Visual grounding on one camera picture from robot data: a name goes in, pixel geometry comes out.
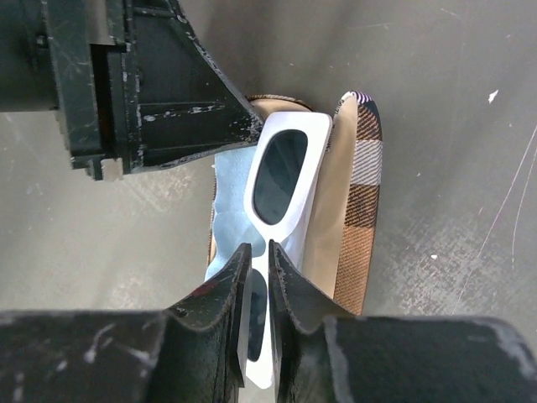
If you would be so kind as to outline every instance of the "brown plaid pattern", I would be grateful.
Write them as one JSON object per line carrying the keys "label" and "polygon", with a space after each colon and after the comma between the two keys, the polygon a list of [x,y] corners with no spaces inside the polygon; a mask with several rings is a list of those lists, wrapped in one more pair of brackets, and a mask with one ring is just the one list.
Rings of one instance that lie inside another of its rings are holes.
{"label": "brown plaid pattern", "polygon": [[378,115],[370,108],[373,105],[371,98],[361,93],[351,94],[358,100],[357,147],[352,163],[334,300],[348,311],[360,315],[377,223],[382,131]]}

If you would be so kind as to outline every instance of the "white sunglasses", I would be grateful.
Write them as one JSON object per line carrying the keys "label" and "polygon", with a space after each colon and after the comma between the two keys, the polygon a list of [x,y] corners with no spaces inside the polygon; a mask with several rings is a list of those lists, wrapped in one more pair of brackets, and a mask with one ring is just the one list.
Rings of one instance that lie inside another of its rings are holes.
{"label": "white sunglasses", "polygon": [[273,383],[272,338],[266,300],[269,241],[272,239],[282,244],[295,267],[300,267],[331,123],[331,117],[324,113],[272,113],[263,126],[248,174],[244,211],[265,242],[263,255],[252,262],[253,269],[264,279],[264,290],[260,295],[265,296],[265,301],[260,308],[264,312],[259,313],[264,314],[264,329],[254,335],[250,329],[250,343],[260,348],[255,348],[255,360],[248,357],[246,375],[261,389],[267,389]]}

